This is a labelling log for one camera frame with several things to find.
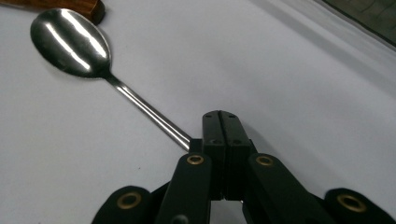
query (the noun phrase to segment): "stainless steel spoon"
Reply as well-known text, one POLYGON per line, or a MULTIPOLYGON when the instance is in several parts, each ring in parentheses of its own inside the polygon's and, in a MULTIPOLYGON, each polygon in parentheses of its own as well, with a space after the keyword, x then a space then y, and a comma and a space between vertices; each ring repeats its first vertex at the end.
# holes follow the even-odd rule
POLYGON ((191 138, 110 72, 111 56, 100 31, 77 12, 55 8, 38 15, 30 35, 41 55, 60 70, 102 78, 134 103, 174 141, 189 150, 191 138))

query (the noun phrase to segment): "spoon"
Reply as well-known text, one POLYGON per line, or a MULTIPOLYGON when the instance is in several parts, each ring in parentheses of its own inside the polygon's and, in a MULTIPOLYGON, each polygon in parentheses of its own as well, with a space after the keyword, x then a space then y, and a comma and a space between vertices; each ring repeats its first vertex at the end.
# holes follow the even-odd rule
POLYGON ((33 21, 30 35, 37 50, 52 65, 76 77, 106 80, 183 149, 189 150, 191 138, 186 133, 111 74, 108 44, 90 21, 70 9, 50 9, 33 21))

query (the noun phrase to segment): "screw hole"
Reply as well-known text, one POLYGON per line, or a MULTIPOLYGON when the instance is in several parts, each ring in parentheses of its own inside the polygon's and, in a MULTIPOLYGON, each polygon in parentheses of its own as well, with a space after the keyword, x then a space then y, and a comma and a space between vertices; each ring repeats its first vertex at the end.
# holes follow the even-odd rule
POLYGON ((264 166, 272 166, 274 161, 268 156, 260 156, 256 159, 256 162, 264 166))
POLYGON ((218 139, 211 139, 209 142, 212 144, 221 144, 221 141, 218 139))
POLYGON ((117 206, 120 209, 131 209, 140 204, 141 201, 142 196, 138 192, 133 191, 120 196, 117 200, 117 206))
POLYGON ((204 162, 204 158, 198 155, 192 155, 187 158, 187 162, 191 165, 199 165, 204 162))
POLYGON ((353 212, 363 213, 367 210, 366 204, 352 195, 340 194, 337 196, 337 201, 353 212))

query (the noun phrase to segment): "spoon handle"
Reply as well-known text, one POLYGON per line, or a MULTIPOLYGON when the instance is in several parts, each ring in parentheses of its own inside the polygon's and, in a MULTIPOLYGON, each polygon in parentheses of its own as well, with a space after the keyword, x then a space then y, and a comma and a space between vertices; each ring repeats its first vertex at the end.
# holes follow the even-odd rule
POLYGON ((136 105, 143 113, 145 113, 158 127, 168 134, 169 137, 178 143, 184 150, 189 151, 191 138, 180 128, 178 128, 176 124, 167 119, 163 114, 152 107, 142 97, 140 97, 136 92, 131 90, 116 77, 106 77, 106 81, 113 85, 132 103, 134 103, 134 105, 136 105))

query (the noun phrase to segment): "spoon bowl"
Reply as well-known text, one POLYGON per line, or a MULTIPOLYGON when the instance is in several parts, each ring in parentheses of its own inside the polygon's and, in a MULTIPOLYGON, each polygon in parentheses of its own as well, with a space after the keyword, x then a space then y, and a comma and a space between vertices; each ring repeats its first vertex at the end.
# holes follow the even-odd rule
POLYGON ((189 150, 191 138, 186 133, 111 74, 108 44, 90 21, 70 9, 50 9, 33 21, 30 35, 49 63, 76 77, 105 79, 174 141, 189 150))
POLYGON ((30 34, 41 55, 70 75, 101 78, 110 71, 105 38, 72 10, 56 8, 41 13, 33 21, 30 34))

